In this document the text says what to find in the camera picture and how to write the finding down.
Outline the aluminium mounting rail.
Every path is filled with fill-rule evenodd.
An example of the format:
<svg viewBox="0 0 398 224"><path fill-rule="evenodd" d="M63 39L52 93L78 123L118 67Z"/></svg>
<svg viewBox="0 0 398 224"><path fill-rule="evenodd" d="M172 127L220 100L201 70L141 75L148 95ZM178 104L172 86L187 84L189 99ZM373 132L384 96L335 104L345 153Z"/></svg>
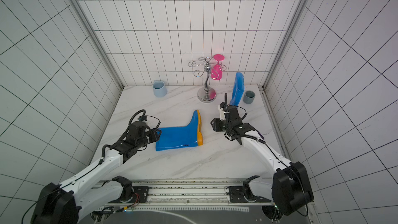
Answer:
<svg viewBox="0 0 398 224"><path fill-rule="evenodd" d="M132 181L132 186L149 187L146 203L110 204L107 203L94 212L97 214L111 214L124 211L138 210L224 210L250 204L260 204L264 209L275 210L272 203L231 203L226 189L229 186L242 186L243 181Z"/></svg>

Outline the pink wine glass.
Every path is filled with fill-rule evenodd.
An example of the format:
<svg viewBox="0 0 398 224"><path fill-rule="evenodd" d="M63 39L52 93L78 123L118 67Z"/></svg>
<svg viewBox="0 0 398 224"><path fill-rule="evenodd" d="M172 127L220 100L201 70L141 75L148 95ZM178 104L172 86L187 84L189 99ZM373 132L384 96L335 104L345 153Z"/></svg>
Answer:
<svg viewBox="0 0 398 224"><path fill-rule="evenodd" d="M221 54L214 55L213 59L217 62L211 70L211 78L213 80L220 80L222 78L221 63L224 60L224 56Z"/></svg>

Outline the light blue mug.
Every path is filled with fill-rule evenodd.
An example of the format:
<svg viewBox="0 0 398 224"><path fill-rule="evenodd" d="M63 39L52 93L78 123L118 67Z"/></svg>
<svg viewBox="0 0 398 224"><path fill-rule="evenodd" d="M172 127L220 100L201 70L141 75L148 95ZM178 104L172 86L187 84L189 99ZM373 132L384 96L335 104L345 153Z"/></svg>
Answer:
<svg viewBox="0 0 398 224"><path fill-rule="evenodd" d="M152 84L153 93L156 97L164 97L167 95L167 88L165 82L161 80L155 80Z"/></svg>

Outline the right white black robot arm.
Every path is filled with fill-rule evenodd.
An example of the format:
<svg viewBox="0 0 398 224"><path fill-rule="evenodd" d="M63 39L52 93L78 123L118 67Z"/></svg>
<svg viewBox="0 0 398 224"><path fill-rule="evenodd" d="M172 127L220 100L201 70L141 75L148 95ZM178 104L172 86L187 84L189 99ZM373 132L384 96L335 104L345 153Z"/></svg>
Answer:
<svg viewBox="0 0 398 224"><path fill-rule="evenodd" d="M291 162L273 149L257 129L243 122L236 106L222 103L219 113L220 116L210 122L213 130L250 150L272 174L272 178L254 175L245 179L237 199L246 202L261 198L269 200L277 213L286 216L302 207L307 208L314 195L306 167L300 162Z"/></svg>

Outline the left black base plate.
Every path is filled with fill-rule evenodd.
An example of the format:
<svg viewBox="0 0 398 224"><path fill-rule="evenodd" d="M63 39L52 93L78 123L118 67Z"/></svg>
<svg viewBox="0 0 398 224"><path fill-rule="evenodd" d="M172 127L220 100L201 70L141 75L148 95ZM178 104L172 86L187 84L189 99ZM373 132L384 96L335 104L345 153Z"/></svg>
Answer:
<svg viewBox="0 0 398 224"><path fill-rule="evenodd" d="M135 204L135 203L146 203L149 195L149 187L147 186L134 186L131 189L131 193L128 197L122 196L119 199L111 201L110 204Z"/></svg>

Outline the chrome glass holder stand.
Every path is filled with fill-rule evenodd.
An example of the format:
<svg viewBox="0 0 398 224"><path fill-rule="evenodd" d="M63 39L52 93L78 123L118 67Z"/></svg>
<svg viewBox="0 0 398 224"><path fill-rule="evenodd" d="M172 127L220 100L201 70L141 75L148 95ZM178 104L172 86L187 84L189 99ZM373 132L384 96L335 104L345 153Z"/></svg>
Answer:
<svg viewBox="0 0 398 224"><path fill-rule="evenodd" d="M203 103L210 103L216 99L217 93L216 91L209 85L209 81L212 79L211 78L211 70L212 67L216 64L217 62L210 57L204 58L198 58L197 61L190 61L188 63L188 67L194 68L194 67L201 67L202 69L196 69L193 74L195 77L200 78L206 75L206 78L204 79L204 85L203 88L201 88L198 91L198 99L203 102ZM222 72L227 70L227 67L221 63L221 68Z"/></svg>

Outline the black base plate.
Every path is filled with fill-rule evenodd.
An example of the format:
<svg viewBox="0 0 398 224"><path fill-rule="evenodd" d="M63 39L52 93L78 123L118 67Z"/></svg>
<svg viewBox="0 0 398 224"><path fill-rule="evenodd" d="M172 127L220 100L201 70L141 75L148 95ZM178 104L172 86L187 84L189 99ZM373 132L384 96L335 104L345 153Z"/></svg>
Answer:
<svg viewBox="0 0 398 224"><path fill-rule="evenodd" d="M135 203L146 203L149 195L149 187L147 186L134 186L131 189L131 193L128 197L122 196L119 199L111 201L110 204L135 204Z"/></svg>
<svg viewBox="0 0 398 224"><path fill-rule="evenodd" d="M246 193L243 186L229 186L226 189L231 203L271 203L271 200Z"/></svg>

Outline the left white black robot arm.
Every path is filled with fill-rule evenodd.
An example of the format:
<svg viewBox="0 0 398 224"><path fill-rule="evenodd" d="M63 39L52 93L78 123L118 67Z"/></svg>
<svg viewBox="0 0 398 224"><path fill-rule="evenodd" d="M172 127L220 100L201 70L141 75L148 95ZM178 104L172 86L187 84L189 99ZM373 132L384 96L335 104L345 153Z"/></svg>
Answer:
<svg viewBox="0 0 398 224"><path fill-rule="evenodd" d="M105 144L99 159L58 185L49 183L29 209L32 224L77 224L99 207L114 201L129 202L134 197L132 182L116 176L95 189L101 178L126 163L138 151L160 139L161 130L150 128L146 116L130 120L127 129L112 145Z"/></svg>

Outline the grey-teal cup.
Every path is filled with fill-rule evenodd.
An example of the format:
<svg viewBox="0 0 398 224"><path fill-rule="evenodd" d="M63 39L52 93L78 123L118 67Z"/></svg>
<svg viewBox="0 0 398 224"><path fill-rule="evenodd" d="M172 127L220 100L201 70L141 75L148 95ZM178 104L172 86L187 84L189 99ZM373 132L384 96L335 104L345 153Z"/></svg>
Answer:
<svg viewBox="0 0 398 224"><path fill-rule="evenodd" d="M252 104L255 97L256 97L255 92L248 90L244 93L243 102L245 104Z"/></svg>

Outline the blue rubber boot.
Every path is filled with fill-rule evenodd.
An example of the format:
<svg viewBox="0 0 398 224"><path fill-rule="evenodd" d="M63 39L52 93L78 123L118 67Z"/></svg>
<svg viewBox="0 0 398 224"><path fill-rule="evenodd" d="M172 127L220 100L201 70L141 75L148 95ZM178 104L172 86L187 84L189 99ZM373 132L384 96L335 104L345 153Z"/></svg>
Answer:
<svg viewBox="0 0 398 224"><path fill-rule="evenodd" d="M245 91L244 76L241 72L235 74L232 98L230 105L238 106Z"/></svg>
<svg viewBox="0 0 398 224"><path fill-rule="evenodd" d="M201 114L198 110L195 110L188 125L161 128L160 139L156 142L155 150L163 151L202 146L204 142L201 127Z"/></svg>

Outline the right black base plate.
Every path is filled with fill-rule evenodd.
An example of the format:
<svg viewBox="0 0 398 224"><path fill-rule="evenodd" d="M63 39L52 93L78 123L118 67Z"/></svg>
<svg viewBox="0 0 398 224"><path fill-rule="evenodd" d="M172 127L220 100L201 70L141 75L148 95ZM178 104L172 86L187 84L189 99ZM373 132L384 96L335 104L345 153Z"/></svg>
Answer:
<svg viewBox="0 0 398 224"><path fill-rule="evenodd" d="M226 189L231 203L271 203L271 200L246 193L243 186L229 186Z"/></svg>

